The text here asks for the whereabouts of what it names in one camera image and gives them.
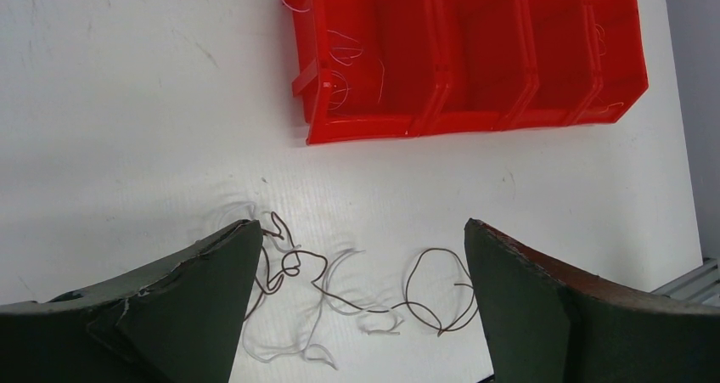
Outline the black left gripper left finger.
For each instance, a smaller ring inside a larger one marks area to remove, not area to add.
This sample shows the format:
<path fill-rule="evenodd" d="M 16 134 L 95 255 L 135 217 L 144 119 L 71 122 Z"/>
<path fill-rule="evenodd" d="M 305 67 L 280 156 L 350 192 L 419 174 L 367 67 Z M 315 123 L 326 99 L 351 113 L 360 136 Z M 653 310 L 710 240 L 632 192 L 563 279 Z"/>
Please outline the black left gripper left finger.
<path fill-rule="evenodd" d="M 2 381 L 228 381 L 262 241 L 240 220 L 112 279 L 2 306 Z"/>

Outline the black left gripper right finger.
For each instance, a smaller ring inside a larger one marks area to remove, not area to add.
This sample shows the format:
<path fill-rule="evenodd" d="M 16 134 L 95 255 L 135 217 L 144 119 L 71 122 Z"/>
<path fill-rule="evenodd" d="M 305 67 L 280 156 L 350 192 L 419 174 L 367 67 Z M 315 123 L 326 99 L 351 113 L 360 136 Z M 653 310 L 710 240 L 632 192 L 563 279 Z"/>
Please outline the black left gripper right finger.
<path fill-rule="evenodd" d="M 464 250 L 491 381 L 718 381 L 719 307 L 609 281 L 476 219 Z"/>

